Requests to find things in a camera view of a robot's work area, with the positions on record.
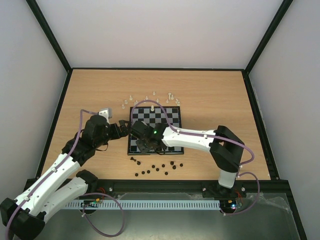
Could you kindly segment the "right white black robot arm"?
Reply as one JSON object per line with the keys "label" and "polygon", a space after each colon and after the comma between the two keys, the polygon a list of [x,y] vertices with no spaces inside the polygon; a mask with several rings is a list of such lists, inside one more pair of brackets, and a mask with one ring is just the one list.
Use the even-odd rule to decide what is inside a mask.
{"label": "right white black robot arm", "polygon": [[227,127],[216,130],[192,130],[157,123],[154,127],[136,121],[131,127],[131,135],[141,153],[168,148],[189,148],[208,152],[220,169],[218,191],[229,196],[236,189],[235,180],[243,156],[244,143]]}

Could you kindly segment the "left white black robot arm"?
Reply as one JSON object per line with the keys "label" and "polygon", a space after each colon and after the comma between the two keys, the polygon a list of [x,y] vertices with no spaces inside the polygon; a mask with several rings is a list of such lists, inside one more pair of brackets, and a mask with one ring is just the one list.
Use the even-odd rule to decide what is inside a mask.
{"label": "left white black robot arm", "polygon": [[103,112],[92,115],[85,125],[79,125],[74,138],[65,144],[51,167],[15,199],[6,198],[0,204],[5,239],[15,235],[21,240],[34,240],[70,201],[95,195],[98,178],[80,167],[101,146],[127,135],[127,121],[110,124]]}

